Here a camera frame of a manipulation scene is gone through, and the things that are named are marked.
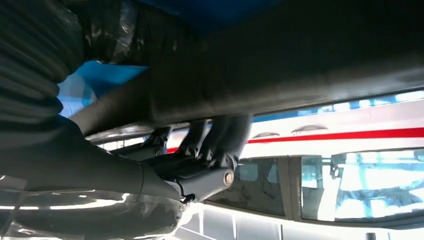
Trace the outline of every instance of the glass panel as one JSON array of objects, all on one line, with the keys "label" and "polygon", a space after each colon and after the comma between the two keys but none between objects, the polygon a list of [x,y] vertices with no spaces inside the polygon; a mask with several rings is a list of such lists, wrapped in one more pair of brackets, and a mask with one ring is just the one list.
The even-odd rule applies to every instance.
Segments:
[{"label": "glass panel", "polygon": [[422,150],[302,157],[302,217],[366,221],[424,210]]},{"label": "glass panel", "polygon": [[208,200],[241,209],[284,215],[275,158],[242,159],[230,188]]}]

